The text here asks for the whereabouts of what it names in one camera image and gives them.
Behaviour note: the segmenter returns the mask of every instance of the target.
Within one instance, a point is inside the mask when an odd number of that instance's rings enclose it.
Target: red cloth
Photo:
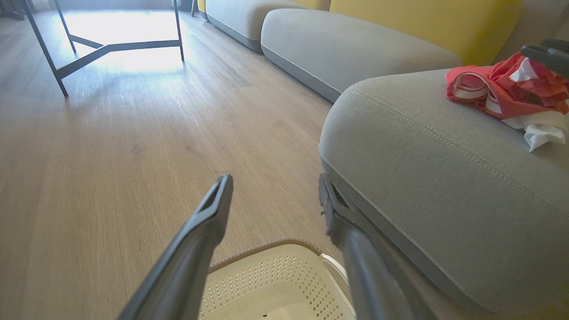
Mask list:
[[[445,79],[449,100],[473,104],[501,120],[548,110],[569,112],[569,80],[519,52],[493,67],[454,68]]]

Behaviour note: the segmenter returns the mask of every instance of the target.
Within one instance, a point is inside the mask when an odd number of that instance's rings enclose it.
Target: basket rim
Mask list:
[[[322,251],[319,247],[315,246],[313,243],[310,243],[308,241],[304,241],[301,239],[295,239],[295,238],[291,238],[291,239],[280,239],[280,240],[275,240],[275,241],[271,241],[269,243],[266,244],[262,244],[262,245],[258,245],[255,247],[252,247],[250,249],[247,249],[245,251],[242,251],[236,255],[233,255],[223,261],[220,261],[216,264],[213,264],[212,266],[209,267],[209,273],[212,273],[214,271],[217,271],[225,266],[228,266],[234,262],[237,262],[241,259],[247,258],[251,255],[254,255],[256,253],[259,253],[261,251],[265,251],[271,248],[275,248],[281,245],[285,245],[285,244],[296,244],[296,245],[300,245],[303,246],[309,250],[311,250],[314,254],[316,254],[317,256],[320,256],[322,253],[324,253],[324,251]]]

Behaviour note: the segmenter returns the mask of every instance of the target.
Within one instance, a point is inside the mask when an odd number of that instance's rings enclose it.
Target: metal table frame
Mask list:
[[[49,51],[47,51],[47,47],[45,42],[43,41],[42,35],[38,30],[38,25],[35,23],[34,17],[30,11],[30,7],[26,0],[20,0],[28,19],[30,20],[30,24],[32,25],[32,29],[34,29],[34,33],[38,38],[39,45],[42,47],[43,53],[46,56],[47,62],[50,64],[51,71],[61,88],[61,92],[67,98],[69,94],[63,85],[62,79],[67,77],[68,75],[74,73],[75,71],[81,69],[82,67],[86,66],[87,64],[99,59],[100,57],[108,54],[109,52],[113,51],[124,51],[124,50],[136,50],[136,49],[148,49],[148,48],[165,48],[165,47],[180,47],[180,55],[182,56],[182,61],[184,61],[184,50],[182,49],[182,34],[180,33],[180,18],[178,16],[178,0],[174,0],[174,11],[176,12],[176,26],[178,27],[178,39],[177,40],[163,40],[163,41],[148,41],[148,42],[130,42],[130,43],[116,43],[116,44],[100,44],[91,40],[83,39],[78,36],[74,36],[69,33],[67,29],[67,24],[65,23],[65,19],[63,18],[63,13],[61,12],[61,8],[59,6],[59,2],[57,0],[53,0],[55,2],[55,6],[57,7],[57,12],[59,13],[59,17],[61,18],[61,22],[63,23],[63,27],[65,28],[65,32],[67,33],[67,38],[69,39],[69,43],[71,44],[71,48],[73,52],[77,53],[75,50],[75,45],[73,42],[81,43],[86,46],[95,48],[96,50],[91,52],[90,54],[79,58],[68,65],[65,65],[59,69],[55,67],[53,64],[53,60],[51,59],[51,55]]]

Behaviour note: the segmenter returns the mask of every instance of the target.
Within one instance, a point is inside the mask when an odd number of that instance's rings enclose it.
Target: white cloth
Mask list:
[[[565,144],[567,129],[567,117],[557,111],[545,111],[502,120],[503,123],[514,129],[523,129],[523,135],[530,152],[547,142]]]

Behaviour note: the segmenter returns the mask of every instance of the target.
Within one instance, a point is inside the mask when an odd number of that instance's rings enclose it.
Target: sofa seam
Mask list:
[[[475,154],[472,150],[468,149],[467,147],[464,147],[460,144],[458,144],[456,141],[452,140],[451,138],[445,136],[444,134],[436,131],[435,129],[425,125],[424,123],[414,119],[413,117],[409,116],[408,114],[406,114],[405,112],[398,110],[396,108],[393,108],[392,106],[389,106],[388,104],[386,104],[385,102],[381,101],[381,100],[377,100],[374,97],[371,97],[370,95],[368,95],[367,93],[363,92],[361,90],[361,88],[359,88],[358,86],[354,85],[354,90],[363,98],[377,104],[377,105],[382,105],[384,106],[384,108],[388,108],[390,110],[392,110],[394,113],[398,113],[400,116],[403,116],[405,118],[408,119],[408,121],[410,123],[412,123],[415,126],[418,126],[419,128],[423,128],[423,131],[429,132],[431,135],[435,136],[437,139],[445,142],[448,145],[451,145],[452,147],[454,147],[455,149],[457,149],[458,151],[461,151],[463,154],[468,155],[470,158],[474,158],[475,162],[477,162],[479,165],[482,165],[483,167],[486,167],[487,169],[489,169],[490,171],[493,171],[493,173],[495,175],[498,175],[499,177],[501,177],[504,181],[512,184],[513,186],[515,186],[516,188],[520,189],[521,191],[523,191],[526,195],[536,199],[537,201],[539,201],[541,203],[541,205],[545,208],[548,209],[551,212],[555,212],[557,214],[560,214],[563,216],[564,219],[569,219],[569,216],[562,212],[561,210],[555,208],[551,203],[549,203],[548,201],[546,201],[545,199],[543,199],[541,196],[539,196],[538,194],[536,194],[535,192],[529,190],[526,186],[524,186],[521,182],[519,182],[518,180],[514,179],[512,176],[510,176],[508,173],[503,172],[502,170],[498,169],[494,164],[490,163],[487,159],[483,158],[480,155]]]
[[[297,65],[296,63],[294,63],[294,62],[292,62],[292,61],[286,59],[286,58],[283,57],[282,55],[276,53],[273,49],[267,47],[266,45],[264,45],[264,44],[262,44],[262,43],[261,43],[261,47],[265,47],[267,50],[269,50],[269,51],[270,51],[271,53],[273,53],[274,55],[277,55],[277,56],[281,57],[281,59],[285,60],[286,62],[288,62],[288,63],[290,63],[290,64],[292,64],[292,65],[294,65],[296,68],[299,68],[300,70],[306,72],[308,75],[314,77],[315,79],[319,80],[319,81],[322,82],[323,84],[329,86],[331,89],[335,90],[337,93],[342,94],[342,91],[338,90],[338,89],[337,89],[336,87],[334,87],[333,85],[330,85],[330,84],[327,83],[326,81],[324,81],[324,80],[320,79],[319,77],[313,75],[311,72],[305,70],[304,68],[302,68],[301,66]]]
[[[388,59],[390,59],[390,60],[393,60],[393,61],[396,61],[396,62],[399,62],[399,63],[403,64],[403,69],[405,70],[405,72],[407,72],[407,70],[408,70],[407,62],[404,62],[404,61],[398,60],[398,59],[396,59],[396,58],[394,58],[394,57],[388,56],[387,54],[385,54],[385,53],[383,53],[383,52],[381,52],[381,51],[379,51],[379,50],[376,50],[376,49],[370,48],[370,47],[368,47],[368,46],[365,46],[365,45],[363,45],[363,44],[354,42],[354,41],[352,41],[352,40],[350,40],[350,39],[348,39],[348,38],[345,38],[345,37],[343,37],[343,36],[340,36],[340,35],[337,35],[337,34],[333,34],[333,33],[329,32],[329,31],[327,31],[327,30],[324,30],[324,29],[322,29],[322,28],[318,28],[318,27],[315,27],[315,26],[311,26],[310,24],[304,23],[304,22],[302,22],[302,21],[299,21],[299,20],[296,20],[296,19],[293,19],[293,18],[284,16],[284,15],[280,15],[280,14],[278,14],[278,13],[272,13],[272,14],[273,14],[273,15],[276,15],[276,16],[279,16],[279,17],[281,17],[281,18],[288,19],[288,20],[290,20],[290,21],[297,22],[297,23],[299,23],[299,24],[303,24],[303,25],[305,25],[305,26],[307,26],[307,27],[309,27],[309,28],[313,28],[313,29],[315,29],[315,30],[319,30],[319,31],[321,31],[321,32],[323,32],[323,33],[325,33],[325,34],[332,35],[332,36],[334,36],[334,37],[336,37],[336,38],[342,39],[342,40],[344,40],[344,41],[346,41],[346,42],[350,42],[350,43],[355,44],[355,45],[357,45],[357,46],[359,46],[359,47],[366,48],[366,49],[368,49],[368,50],[370,50],[370,51],[373,51],[373,52],[375,52],[375,53],[377,53],[377,54],[380,54],[380,55],[382,55],[382,56],[384,56],[384,57],[386,57],[386,58],[388,58]]]
[[[371,201],[363,192],[360,191],[359,188],[357,188],[349,179],[347,179],[333,164],[330,163],[330,161],[326,158],[326,156],[322,155],[322,152],[320,150],[320,157],[322,159],[324,159],[324,161],[326,162],[326,164],[328,166],[330,166],[330,168],[332,168],[332,170],[334,170],[336,172],[337,175],[339,175],[343,180],[345,180],[347,182],[347,184],[349,184],[354,190],[356,190],[356,192],[362,197],[364,198],[364,200],[366,200],[373,208],[375,208],[377,210],[377,212],[379,212],[384,219],[386,219],[390,224],[393,225],[393,227],[399,231],[409,242],[411,242],[419,251],[421,251],[421,253],[423,253],[425,255],[425,257],[427,259],[429,259],[429,261],[431,261],[445,276],[447,276],[449,278],[449,280],[459,289],[461,290],[468,298],[470,298],[472,301],[474,301],[475,303],[479,304],[480,306],[482,306],[483,308],[486,308],[488,310],[490,310],[491,312],[494,313],[498,313],[496,312],[496,310],[494,310],[494,308],[492,307],[487,307],[486,304],[481,303],[477,298],[475,298],[472,294],[472,292],[465,288],[461,282],[459,282],[458,280],[456,280],[452,275],[450,275],[450,273],[446,270],[445,267],[443,267],[437,259],[435,259],[432,255],[430,255],[429,253],[426,252],[426,250],[419,244],[417,243],[417,241],[415,241],[415,239],[413,237],[411,237],[405,230],[403,230],[403,228],[397,224],[396,222],[394,222],[391,217],[387,216],[383,210],[381,210],[373,201]]]

